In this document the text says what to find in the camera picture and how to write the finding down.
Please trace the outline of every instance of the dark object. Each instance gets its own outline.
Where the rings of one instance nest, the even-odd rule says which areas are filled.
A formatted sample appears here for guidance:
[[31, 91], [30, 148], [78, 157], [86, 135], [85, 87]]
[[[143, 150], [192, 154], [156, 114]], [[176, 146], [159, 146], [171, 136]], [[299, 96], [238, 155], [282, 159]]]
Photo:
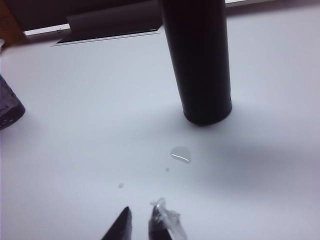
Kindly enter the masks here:
[[115, 220], [102, 240], [130, 240], [132, 231], [132, 214], [127, 206]]
[[14, 124], [26, 109], [0, 75], [0, 130]]
[[152, 32], [162, 25], [155, 0], [71, 15], [67, 20], [72, 32], [58, 43]]
[[149, 240], [172, 240], [168, 230], [161, 219], [161, 214], [156, 207], [152, 210], [149, 221]]
[[186, 118], [217, 123], [231, 109], [225, 0], [159, 0]]
[[70, 15], [144, 1], [147, 0], [5, 0], [23, 31], [66, 24]]

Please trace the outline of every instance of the white surface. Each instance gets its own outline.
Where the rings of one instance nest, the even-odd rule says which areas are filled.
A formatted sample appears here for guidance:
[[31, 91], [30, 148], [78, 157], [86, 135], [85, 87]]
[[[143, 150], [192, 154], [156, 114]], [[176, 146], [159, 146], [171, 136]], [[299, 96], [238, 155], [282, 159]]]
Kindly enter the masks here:
[[27, 112], [1, 132], [1, 239], [99, 240], [129, 205], [146, 240], [165, 197], [190, 240], [319, 240], [319, 14], [228, 17], [233, 110], [208, 127], [182, 114], [164, 32], [6, 49]]
[[[225, 0], [225, 3], [226, 3], [226, 7], [233, 7], [233, 6], [255, 4], [255, 3], [261, 3], [261, 2], [268, 2], [268, 1], [274, 1], [274, 0]], [[35, 34], [61, 31], [61, 30], [66, 30], [66, 29], [70, 29], [70, 26], [68, 23], [62, 24], [62, 25], [49, 26], [49, 27], [43, 27], [43, 28], [39, 28], [39, 29], [29, 30], [29, 31], [25, 31], [24, 34], [26, 36], [30, 36], [30, 35], [35, 35]]]

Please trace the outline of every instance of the black tube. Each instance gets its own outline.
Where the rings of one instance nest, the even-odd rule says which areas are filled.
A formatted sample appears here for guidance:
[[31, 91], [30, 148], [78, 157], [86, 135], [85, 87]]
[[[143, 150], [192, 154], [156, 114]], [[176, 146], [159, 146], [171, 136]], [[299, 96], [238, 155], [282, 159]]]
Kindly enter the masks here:
[[225, 0], [159, 0], [183, 112], [198, 125], [231, 109]]

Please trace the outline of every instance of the clear plastic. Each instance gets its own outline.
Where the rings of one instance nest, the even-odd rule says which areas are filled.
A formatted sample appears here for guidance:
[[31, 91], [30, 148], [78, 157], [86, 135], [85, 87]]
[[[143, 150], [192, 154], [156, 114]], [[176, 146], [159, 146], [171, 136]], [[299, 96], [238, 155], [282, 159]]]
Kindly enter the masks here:
[[152, 202], [154, 207], [149, 226], [153, 224], [153, 231], [167, 229], [172, 240], [187, 240], [187, 235], [180, 222], [180, 214], [176, 211], [166, 209], [166, 200], [160, 198]]

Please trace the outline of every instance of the black object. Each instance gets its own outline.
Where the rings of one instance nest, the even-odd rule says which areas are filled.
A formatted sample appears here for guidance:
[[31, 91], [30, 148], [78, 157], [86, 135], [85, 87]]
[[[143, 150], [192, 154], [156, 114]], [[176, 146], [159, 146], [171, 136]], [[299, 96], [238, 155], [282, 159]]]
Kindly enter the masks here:
[[149, 221], [149, 240], [172, 240], [167, 228], [160, 219], [161, 214], [154, 207]]
[[0, 75], [0, 130], [14, 124], [26, 109]]
[[127, 206], [115, 220], [102, 240], [130, 240], [132, 231], [132, 214]]
[[71, 34], [58, 43], [152, 32], [162, 25], [155, 0], [71, 15], [67, 20]]
[[159, 0], [183, 112], [199, 125], [231, 109], [225, 0]]

